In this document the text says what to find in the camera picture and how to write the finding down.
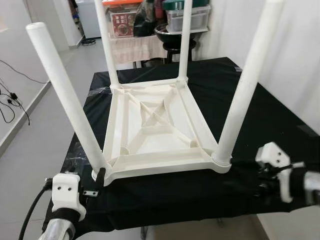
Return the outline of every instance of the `black tablecloth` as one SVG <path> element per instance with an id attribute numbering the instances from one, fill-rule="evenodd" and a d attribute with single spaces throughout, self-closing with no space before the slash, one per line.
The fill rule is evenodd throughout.
<path id="1" fill-rule="evenodd" d="M 226 57 L 188 64 L 188 86 L 217 141 L 241 74 L 235 67 Z M 118 71 L 121 83 L 162 80 L 177 75 L 177 64 Z M 84 106 L 101 148 L 112 98 L 109 85 L 108 72 L 95 73 Z M 303 199 L 283 203 L 278 194 L 255 197 L 261 180 L 254 158 L 259 147 L 275 142 L 292 162 L 305 161 L 309 170 L 318 170 L 319 140 L 303 121 L 258 84 L 232 153 L 236 161 L 228 173 L 204 169 L 117 179 L 103 188 L 99 198 L 88 201 L 86 219 L 76 226 L 76 236 L 91 231 L 289 212 L 304 207 Z M 92 187 L 91 167 L 76 136 L 62 167 L 62 172 L 65 170 L 82 173 L 84 187 Z"/>

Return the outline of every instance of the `wooden stool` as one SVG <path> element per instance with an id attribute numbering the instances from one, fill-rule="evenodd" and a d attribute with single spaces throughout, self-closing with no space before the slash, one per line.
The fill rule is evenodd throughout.
<path id="1" fill-rule="evenodd" d="M 192 61 L 192 49 L 195 48 L 197 45 L 197 42 L 195 40 L 190 39 L 189 42 L 189 54 L 188 54 L 188 61 Z M 171 64 L 172 63 L 172 56 L 174 54 L 180 54 L 180 43 L 172 43 L 172 42 L 167 42 L 163 44 L 163 48 L 167 50 L 167 55 L 165 59 L 165 64 Z"/>

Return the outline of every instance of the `green lid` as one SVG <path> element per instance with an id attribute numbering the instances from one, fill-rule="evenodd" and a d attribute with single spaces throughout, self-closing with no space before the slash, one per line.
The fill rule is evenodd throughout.
<path id="1" fill-rule="evenodd" d="M 204 7 L 209 4 L 209 0 L 193 0 L 192 7 Z M 185 0 L 165 0 L 162 2 L 163 10 L 182 10 L 184 9 Z"/>

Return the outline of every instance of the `red box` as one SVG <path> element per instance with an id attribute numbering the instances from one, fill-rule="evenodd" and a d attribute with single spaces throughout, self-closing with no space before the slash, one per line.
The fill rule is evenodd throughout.
<path id="1" fill-rule="evenodd" d="M 131 11 L 110 14 L 115 38 L 133 37 L 136 13 Z"/>

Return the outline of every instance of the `white cylindrical leg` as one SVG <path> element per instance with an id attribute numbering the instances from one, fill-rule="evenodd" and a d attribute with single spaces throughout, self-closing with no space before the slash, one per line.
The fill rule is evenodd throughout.
<path id="1" fill-rule="evenodd" d="M 99 29 L 101 33 L 105 60 L 108 66 L 108 72 L 109 72 L 109 77 L 111 82 L 110 88 L 118 89 L 120 88 L 120 84 L 118 80 L 116 65 L 114 62 L 114 58 L 112 56 L 112 48 L 111 48 L 111 43 L 109 38 L 107 17 L 105 14 L 104 6 L 102 4 L 102 0 L 94 0 L 94 5 L 95 5 L 96 15 L 99 23 Z"/>
<path id="2" fill-rule="evenodd" d="M 233 96 L 213 160 L 220 165 L 230 164 L 239 131 L 256 89 L 272 39 L 281 16 L 284 0 L 266 0 L 243 72 Z"/>
<path id="3" fill-rule="evenodd" d="M 187 81 L 192 0 L 184 1 L 178 81 Z"/>
<path id="4" fill-rule="evenodd" d="M 109 173 L 111 167 L 103 157 L 95 135 L 90 127 L 76 92 L 72 87 L 46 25 L 43 22 L 32 23 L 26 26 L 26 30 L 93 171 L 97 174 L 100 168 L 105 168 L 106 172 Z"/>

